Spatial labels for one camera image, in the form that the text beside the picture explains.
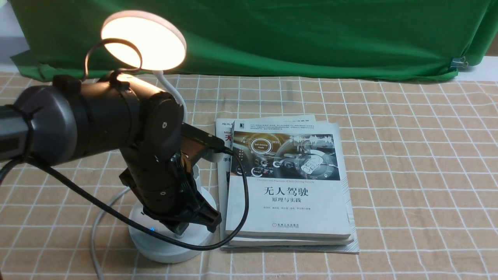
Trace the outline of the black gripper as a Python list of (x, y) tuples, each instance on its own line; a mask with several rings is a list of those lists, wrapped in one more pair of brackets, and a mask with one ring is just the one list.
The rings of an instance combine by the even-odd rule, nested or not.
[(211, 233), (217, 230), (222, 215), (197, 189), (193, 166), (180, 149), (161, 154), (132, 145), (120, 153), (127, 166), (121, 182), (130, 187), (146, 216), (176, 235), (184, 234), (189, 224), (205, 226)]

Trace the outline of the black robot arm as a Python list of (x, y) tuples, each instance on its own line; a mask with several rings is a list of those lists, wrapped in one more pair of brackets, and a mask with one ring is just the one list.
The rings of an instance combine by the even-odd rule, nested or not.
[(215, 232), (222, 215), (201, 195), (193, 167), (216, 161), (224, 142), (183, 120), (172, 94), (132, 75), (85, 84), (67, 76), (25, 89), (1, 106), (1, 161), (56, 166), (119, 150), (119, 176), (145, 215), (182, 234), (190, 224)]

